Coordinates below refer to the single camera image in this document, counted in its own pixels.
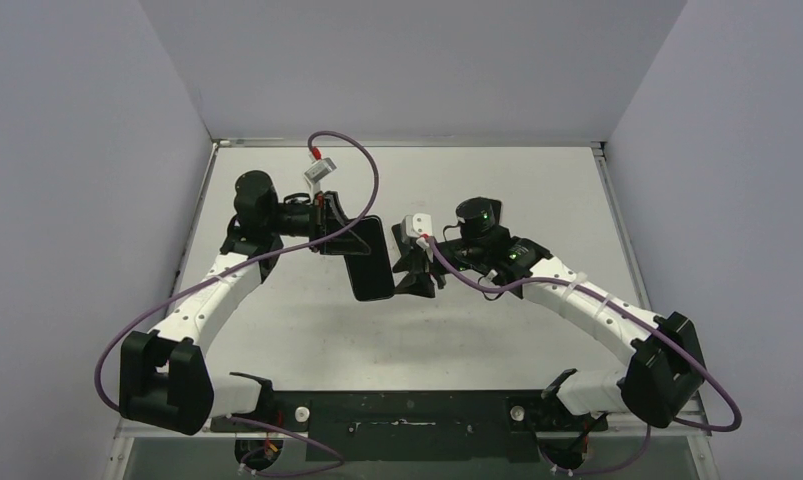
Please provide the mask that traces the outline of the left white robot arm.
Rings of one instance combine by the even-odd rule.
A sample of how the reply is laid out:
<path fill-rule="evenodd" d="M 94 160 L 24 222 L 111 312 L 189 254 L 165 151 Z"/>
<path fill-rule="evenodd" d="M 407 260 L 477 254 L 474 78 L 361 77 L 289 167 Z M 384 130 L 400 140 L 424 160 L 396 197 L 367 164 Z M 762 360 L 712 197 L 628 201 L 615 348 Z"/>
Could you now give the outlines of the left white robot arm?
<path fill-rule="evenodd" d="M 120 346 L 118 411 L 133 420 L 193 435 L 213 418 L 236 415 L 259 431 L 274 420 L 268 379 L 210 374 L 206 355 L 231 315 L 270 276 L 285 252 L 285 236 L 307 239 L 321 255 L 346 258 L 378 252 L 376 215 L 349 219 L 337 193 L 280 199 L 271 177 L 249 171 L 235 182 L 235 214 L 206 277 L 149 331 L 131 330 Z"/>

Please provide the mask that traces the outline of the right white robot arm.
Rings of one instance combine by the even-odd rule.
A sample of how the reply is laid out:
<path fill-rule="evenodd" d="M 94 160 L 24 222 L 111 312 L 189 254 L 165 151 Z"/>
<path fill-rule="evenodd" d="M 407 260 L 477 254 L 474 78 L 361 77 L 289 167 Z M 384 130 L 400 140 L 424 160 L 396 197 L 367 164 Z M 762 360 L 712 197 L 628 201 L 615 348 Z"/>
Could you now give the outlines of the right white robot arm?
<path fill-rule="evenodd" d="M 406 216 L 391 231 L 401 254 L 393 271 L 403 274 L 399 294 L 434 297 L 448 277 L 480 274 L 482 293 L 510 293 L 540 305 L 582 330 L 619 361 L 605 370 L 563 372 L 546 389 L 545 421 L 570 427 L 590 413 L 631 413 L 666 428 L 704 382 L 704 358 L 694 323 L 667 317 L 617 298 L 567 267 L 546 247 L 502 226 L 502 203 L 475 197 L 455 210 L 458 238 L 437 241 L 432 219 Z"/>

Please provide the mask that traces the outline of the black phone case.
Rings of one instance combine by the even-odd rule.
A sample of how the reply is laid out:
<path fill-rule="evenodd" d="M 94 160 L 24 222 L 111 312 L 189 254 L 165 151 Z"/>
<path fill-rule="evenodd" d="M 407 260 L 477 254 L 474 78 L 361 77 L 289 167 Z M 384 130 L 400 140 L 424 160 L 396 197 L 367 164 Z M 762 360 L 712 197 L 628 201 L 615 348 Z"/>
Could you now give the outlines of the black phone case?
<path fill-rule="evenodd" d="M 383 224 L 370 215 L 348 233 L 349 252 L 344 255 L 354 298 L 360 302 L 385 300 L 394 296 L 394 278 Z"/>

